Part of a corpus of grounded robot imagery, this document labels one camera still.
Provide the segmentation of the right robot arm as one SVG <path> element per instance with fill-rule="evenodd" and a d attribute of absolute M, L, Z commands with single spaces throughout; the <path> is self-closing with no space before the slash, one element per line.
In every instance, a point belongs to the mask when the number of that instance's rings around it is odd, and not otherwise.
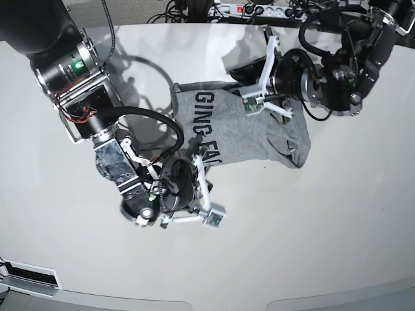
<path fill-rule="evenodd" d="M 122 212 L 145 227 L 205 220 L 208 186 L 202 159 L 180 159 L 184 133 L 172 119 L 149 109 L 125 106 L 114 89 L 107 62 L 100 61 L 61 1 L 2 1 L 1 36 L 26 56 L 36 81 L 58 112 L 74 143 L 90 140 L 99 173 L 117 185 Z M 157 158 L 139 153 L 133 133 L 120 129 L 127 115 L 148 117 L 176 134 L 173 146 Z"/>

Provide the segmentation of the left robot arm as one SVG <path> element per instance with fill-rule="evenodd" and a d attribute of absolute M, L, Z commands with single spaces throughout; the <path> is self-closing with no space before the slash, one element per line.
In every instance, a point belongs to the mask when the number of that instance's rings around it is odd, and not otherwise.
<path fill-rule="evenodd" d="M 286 14 L 302 18 L 300 46 L 280 52 L 278 36 L 266 26 L 265 56 L 230 71 L 248 115 L 270 110 L 292 119 L 292 99 L 328 115 L 359 114 L 394 46 L 414 26 L 413 1 L 295 1 Z M 340 48 L 329 52 L 310 44 L 305 34 L 312 26 L 340 33 Z"/>

